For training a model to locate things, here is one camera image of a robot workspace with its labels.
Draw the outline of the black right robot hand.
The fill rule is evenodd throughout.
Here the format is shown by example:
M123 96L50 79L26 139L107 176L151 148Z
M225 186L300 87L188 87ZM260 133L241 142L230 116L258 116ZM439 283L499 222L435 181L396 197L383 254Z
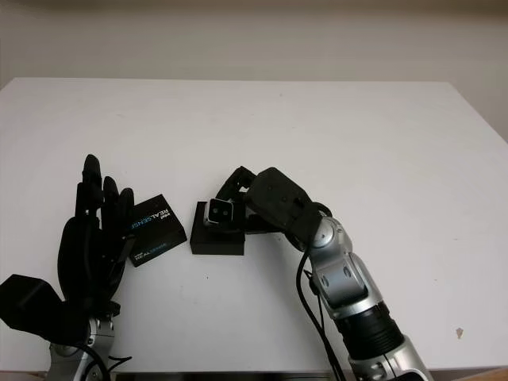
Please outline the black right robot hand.
M275 167L257 175L246 167L238 167L216 198L240 208L233 211L233 220L223 231L282 233L300 252L313 240L322 218L332 215L327 206L312 201L297 183Z

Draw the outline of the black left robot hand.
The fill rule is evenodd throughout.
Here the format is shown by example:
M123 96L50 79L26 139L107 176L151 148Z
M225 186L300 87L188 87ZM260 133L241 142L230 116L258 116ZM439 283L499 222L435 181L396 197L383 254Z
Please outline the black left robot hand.
M86 314L120 313L113 297L135 241L129 233L133 209L133 190L118 190L113 178L102 176L98 158L87 155L75 215L63 228L57 260L65 300Z

